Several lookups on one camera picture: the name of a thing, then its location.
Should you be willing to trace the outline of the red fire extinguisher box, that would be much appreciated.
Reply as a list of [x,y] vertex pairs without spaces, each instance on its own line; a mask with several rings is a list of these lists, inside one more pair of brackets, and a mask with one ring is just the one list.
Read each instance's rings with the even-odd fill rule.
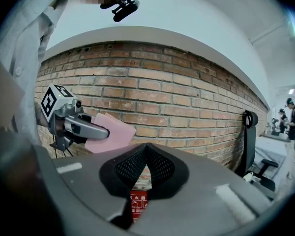
[[133,222],[135,222],[148,204],[148,192],[145,190],[131,190],[131,215]]

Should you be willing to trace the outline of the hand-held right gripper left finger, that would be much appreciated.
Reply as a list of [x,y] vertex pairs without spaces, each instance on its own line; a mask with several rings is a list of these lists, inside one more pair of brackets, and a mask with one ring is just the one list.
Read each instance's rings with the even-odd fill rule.
[[39,174],[62,230],[143,230],[133,222],[130,191],[145,167],[145,148],[51,159],[36,147]]

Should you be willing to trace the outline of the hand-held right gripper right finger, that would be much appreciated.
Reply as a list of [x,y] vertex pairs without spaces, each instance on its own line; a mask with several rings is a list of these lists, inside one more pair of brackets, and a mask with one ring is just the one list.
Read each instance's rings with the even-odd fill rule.
[[129,231],[140,236],[254,236],[275,207],[255,186],[213,160],[148,144],[148,204]]

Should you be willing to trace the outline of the person in white shirt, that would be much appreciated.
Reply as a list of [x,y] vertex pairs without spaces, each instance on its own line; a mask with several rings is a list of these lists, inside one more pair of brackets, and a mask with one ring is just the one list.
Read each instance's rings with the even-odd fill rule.
[[0,62],[21,89],[13,131],[40,145],[34,88],[50,37],[68,0],[18,0],[0,27]]

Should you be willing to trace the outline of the pink cloth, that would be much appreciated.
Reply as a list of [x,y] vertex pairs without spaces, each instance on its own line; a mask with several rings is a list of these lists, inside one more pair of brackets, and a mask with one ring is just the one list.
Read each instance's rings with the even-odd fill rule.
[[85,149],[92,153],[102,153],[126,147],[136,133],[136,129],[132,125],[126,124],[108,113],[98,113],[91,118],[91,123],[102,126],[110,132],[108,138],[103,140],[87,139]]

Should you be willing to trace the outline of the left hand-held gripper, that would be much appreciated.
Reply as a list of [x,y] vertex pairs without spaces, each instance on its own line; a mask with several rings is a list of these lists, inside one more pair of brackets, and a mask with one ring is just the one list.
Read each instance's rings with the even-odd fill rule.
[[50,146],[55,150],[64,152],[73,143],[84,144],[87,139],[103,140],[109,137],[108,129],[86,121],[91,120],[89,117],[82,117],[84,109],[81,100],[64,86],[49,84],[40,107],[48,122],[48,130],[53,135]]

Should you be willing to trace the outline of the black office chair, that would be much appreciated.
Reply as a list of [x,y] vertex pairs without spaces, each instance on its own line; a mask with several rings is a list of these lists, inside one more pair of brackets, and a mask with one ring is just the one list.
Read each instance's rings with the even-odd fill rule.
[[275,191],[275,182],[263,176],[268,167],[278,168],[278,163],[263,159],[261,161],[262,168],[258,173],[249,171],[248,169],[253,165],[255,159],[256,148],[256,125],[258,124],[258,116],[256,113],[245,110],[243,114],[244,122],[244,145],[241,162],[235,173],[240,177],[244,177],[247,174],[252,173],[252,177],[259,179],[259,184],[268,190]]

